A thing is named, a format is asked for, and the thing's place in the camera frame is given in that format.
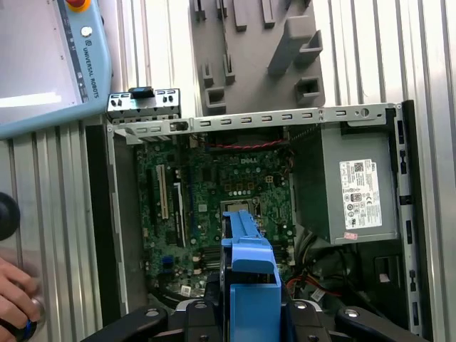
screw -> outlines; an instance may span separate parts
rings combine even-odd
[[[361,116],[363,118],[367,118],[369,116],[369,109],[367,109],[367,108],[361,109]]]
[[[155,317],[155,316],[158,316],[158,311],[157,311],[157,309],[149,309],[149,310],[147,310],[145,315],[147,317]]]
[[[295,307],[298,308],[298,309],[305,309],[307,307],[307,304],[304,303],[303,301],[296,301],[294,303]]]
[[[345,315],[351,317],[351,318],[356,318],[359,316],[359,313],[356,310],[352,309],[346,309],[345,310]]]

finger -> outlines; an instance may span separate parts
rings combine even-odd
[[[39,309],[33,304],[29,295],[2,276],[0,276],[0,295],[20,308],[31,321],[39,320]]]
[[[0,326],[0,342],[15,342],[16,339],[3,326]]]
[[[5,297],[0,296],[0,318],[22,329],[27,324],[27,316]]]
[[[0,274],[20,284],[29,295],[34,294],[38,288],[38,283],[34,278],[3,259],[0,259]]]

metal chassis frame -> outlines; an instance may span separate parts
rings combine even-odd
[[[361,115],[361,111],[366,108],[369,111],[367,117]],[[192,133],[208,133],[220,130],[240,130],[247,128],[261,128],[271,126],[289,126],[289,125],[315,125],[322,123],[334,123],[334,122],[347,122],[350,126],[370,126],[370,125],[385,125],[386,124],[386,112],[388,108],[395,109],[394,117],[394,128],[395,128],[395,141],[396,151],[395,159],[398,165],[403,160],[410,165],[408,160],[408,141],[405,137],[404,143],[399,143],[398,124],[399,120],[403,120],[403,107],[400,103],[384,103],[375,105],[351,105],[351,106],[338,106],[330,108],[309,108],[300,110],[278,110],[273,112],[261,112],[261,113],[245,113],[245,114],[232,114],[232,115],[219,115],[209,116],[203,118],[189,118],[179,120],[156,120],[149,122],[137,122],[137,123],[123,123],[119,125],[108,125],[107,126],[107,137],[108,137],[108,154],[110,168],[113,170],[113,184],[112,184],[112,206],[115,223],[115,237],[117,238],[116,243],[120,247],[119,258],[119,270],[120,270],[120,291],[122,304],[126,311],[129,312],[135,308],[128,307],[128,296],[127,296],[127,281],[125,278],[125,272],[123,271],[123,241],[122,227],[120,226],[120,208],[117,191],[116,177],[116,166],[115,166],[115,147],[114,147],[114,136],[119,134],[125,136],[127,144],[138,144],[142,143],[142,140],[154,140],[160,139],[169,135],[181,135],[181,134],[192,134]],[[176,130],[173,129],[173,124],[177,122],[188,123],[187,130]],[[422,314],[421,314],[421,294],[420,294],[420,282],[418,273],[418,246],[416,244],[417,239],[413,238],[413,243],[408,244],[407,241],[407,227],[406,222],[413,222],[413,206],[414,204],[399,205],[400,197],[411,196],[411,179],[409,174],[402,175],[400,170],[397,171],[398,188],[396,192],[396,202],[398,207],[398,230],[400,232],[400,238],[403,242],[403,261],[404,261],[404,280],[407,284],[407,303],[408,303],[408,322],[410,331],[420,336],[423,334],[422,325]],[[416,275],[413,279],[417,283],[416,291],[411,291],[408,284],[412,282],[410,278],[410,272]],[[413,316],[418,315],[419,323],[415,324]]]

green circuit board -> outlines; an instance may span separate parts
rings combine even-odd
[[[223,211],[246,209],[269,239],[283,277],[294,265],[287,147],[213,151],[180,137],[136,151],[145,271],[167,289],[201,296],[219,271]]]

pcie slot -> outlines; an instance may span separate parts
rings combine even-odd
[[[177,245],[186,247],[184,225],[184,201],[182,200],[182,188],[180,183],[174,183],[172,188],[172,203],[174,208],[174,223],[177,236]]]
[[[160,206],[162,208],[162,219],[168,219],[168,200],[166,194],[166,176],[165,176],[165,166],[157,165],[157,176],[158,184],[160,186]]]

